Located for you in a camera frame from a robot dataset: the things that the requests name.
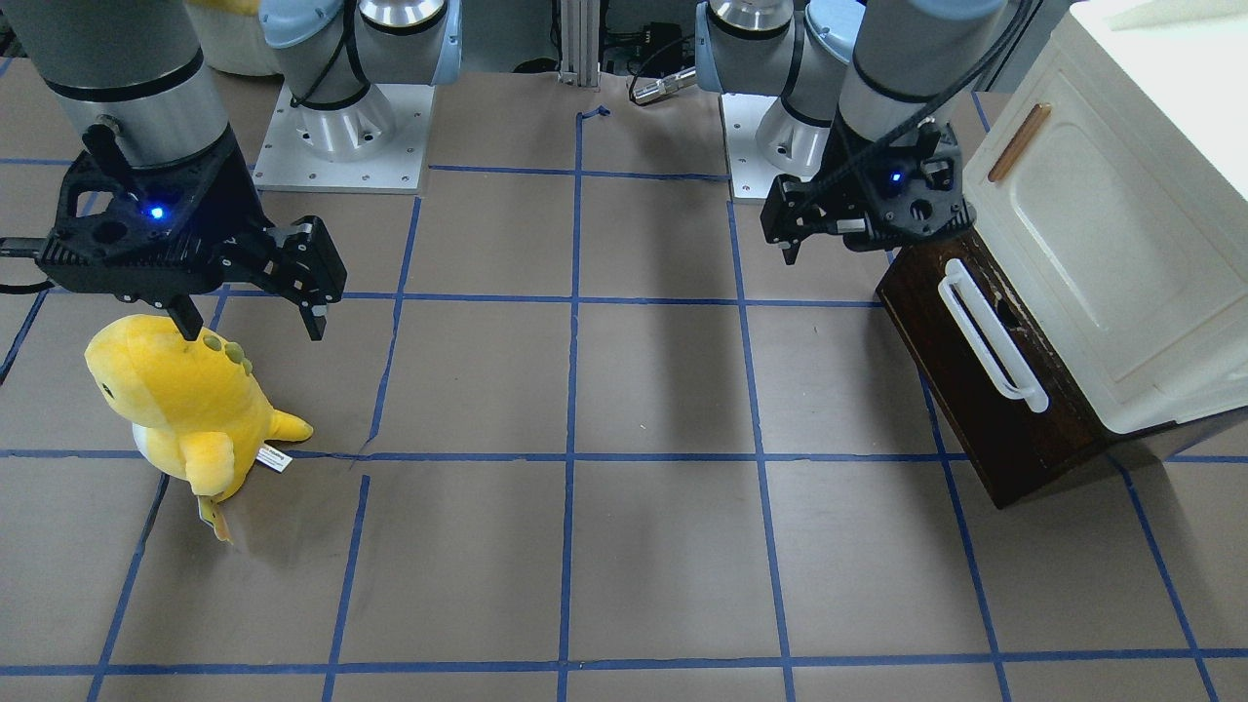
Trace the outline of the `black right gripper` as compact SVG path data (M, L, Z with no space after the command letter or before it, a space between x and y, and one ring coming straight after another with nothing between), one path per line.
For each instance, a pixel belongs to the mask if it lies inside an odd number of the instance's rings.
M231 129L166 166L139 167L116 127L92 125L65 177L36 262L69 292L163 306L187 341L203 330L191 296L250 284L290 299L312 341L346 289L346 265L316 216L275 225Z

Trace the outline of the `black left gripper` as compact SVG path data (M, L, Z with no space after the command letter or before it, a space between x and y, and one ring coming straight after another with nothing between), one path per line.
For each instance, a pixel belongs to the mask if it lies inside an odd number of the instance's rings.
M840 236L852 252L879 252L941 244L971 230L977 214L963 197L963 154L953 125L922 122L915 137L909 145L882 147L820 189L824 177L870 145L834 124L816 179L774 179L760 215L763 239L792 266L802 241L816 234Z

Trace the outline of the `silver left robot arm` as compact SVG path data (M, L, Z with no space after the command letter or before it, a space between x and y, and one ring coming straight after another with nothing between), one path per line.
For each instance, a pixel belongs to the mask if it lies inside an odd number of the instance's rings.
M951 101L1025 27L1031 2L701 1L705 92L775 97L760 146L778 169L760 227L787 265L815 235L881 252L968 232Z

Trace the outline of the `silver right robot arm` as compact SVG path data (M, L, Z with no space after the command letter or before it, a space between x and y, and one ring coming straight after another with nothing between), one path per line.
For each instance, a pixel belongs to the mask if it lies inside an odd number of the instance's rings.
M311 339L324 337L347 271L316 216L276 225L250 169L182 1L5 1L2 14L57 97L82 151L67 167L57 214L41 237L5 237L5 257L31 259L44 284L110 294L168 312L183 339L203 319L193 304L223 284L288 299ZM388 86L454 82L462 66L459 1L262 1L261 34L285 75L277 132L310 159L313 189L334 174L382 189L377 161L394 157L397 189L416 189L419 162L402 131L411 114Z

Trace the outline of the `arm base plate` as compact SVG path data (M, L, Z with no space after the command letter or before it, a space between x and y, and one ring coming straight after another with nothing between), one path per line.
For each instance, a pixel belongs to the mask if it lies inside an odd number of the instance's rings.
M265 191L411 194L422 190L436 89L382 84L348 107L293 107L278 95L255 162Z
M776 101L770 95L721 95L723 151L734 204L763 204L782 174L758 144L763 116Z

